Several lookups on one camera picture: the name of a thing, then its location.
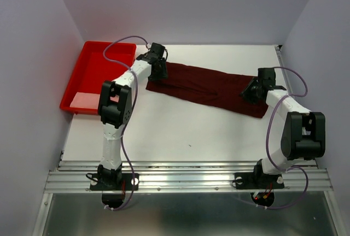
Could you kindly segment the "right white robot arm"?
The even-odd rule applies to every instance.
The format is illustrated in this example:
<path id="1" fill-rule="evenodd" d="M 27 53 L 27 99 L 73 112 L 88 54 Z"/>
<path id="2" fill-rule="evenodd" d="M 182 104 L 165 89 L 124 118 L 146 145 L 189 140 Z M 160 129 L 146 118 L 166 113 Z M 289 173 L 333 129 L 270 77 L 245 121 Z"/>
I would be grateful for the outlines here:
<path id="1" fill-rule="evenodd" d="M 283 188 L 282 173 L 293 169 L 298 160 L 321 158 L 325 154 L 325 115 L 300 105 L 283 86 L 274 80 L 254 77 L 241 96 L 251 102 L 265 101 L 273 109 L 272 115 L 284 120 L 280 147 L 267 152 L 252 172 L 235 173 L 237 189 Z"/>

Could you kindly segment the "dark red t shirt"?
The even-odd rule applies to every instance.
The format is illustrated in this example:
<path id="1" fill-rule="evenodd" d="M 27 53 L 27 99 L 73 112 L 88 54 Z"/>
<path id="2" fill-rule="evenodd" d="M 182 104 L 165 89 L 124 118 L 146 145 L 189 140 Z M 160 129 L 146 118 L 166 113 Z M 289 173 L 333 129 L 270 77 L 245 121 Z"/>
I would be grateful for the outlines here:
<path id="1" fill-rule="evenodd" d="M 168 63 L 167 72 L 168 78 L 150 81 L 146 89 L 258 119 L 267 112 L 266 103 L 251 104 L 240 96 L 253 79 L 250 75 L 229 74 L 178 63 Z"/>

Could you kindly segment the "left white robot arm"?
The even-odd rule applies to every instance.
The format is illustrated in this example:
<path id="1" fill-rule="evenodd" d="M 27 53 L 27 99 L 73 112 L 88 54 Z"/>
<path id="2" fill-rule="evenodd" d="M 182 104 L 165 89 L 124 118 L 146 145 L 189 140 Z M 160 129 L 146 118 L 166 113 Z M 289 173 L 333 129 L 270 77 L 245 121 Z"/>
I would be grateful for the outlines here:
<path id="1" fill-rule="evenodd" d="M 124 181 L 133 185 L 132 175 L 122 174 L 121 140 L 135 106 L 138 83 L 166 78 L 166 59 L 142 54 L 121 76 L 102 84 L 98 103 L 98 115 L 103 124 L 102 159 L 93 175 L 91 190 L 119 190 Z"/>

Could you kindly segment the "red plastic tray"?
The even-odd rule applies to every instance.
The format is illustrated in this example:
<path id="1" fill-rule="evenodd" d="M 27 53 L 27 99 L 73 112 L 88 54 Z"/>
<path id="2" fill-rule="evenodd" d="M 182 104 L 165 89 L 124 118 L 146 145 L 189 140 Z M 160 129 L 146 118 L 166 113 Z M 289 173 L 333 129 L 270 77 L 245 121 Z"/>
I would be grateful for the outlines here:
<path id="1" fill-rule="evenodd" d="M 108 45 L 110 42 L 85 42 L 61 99 L 61 110 L 97 115 L 103 82 L 112 81 L 126 71 L 126 67 L 103 57 L 103 51 Z"/>

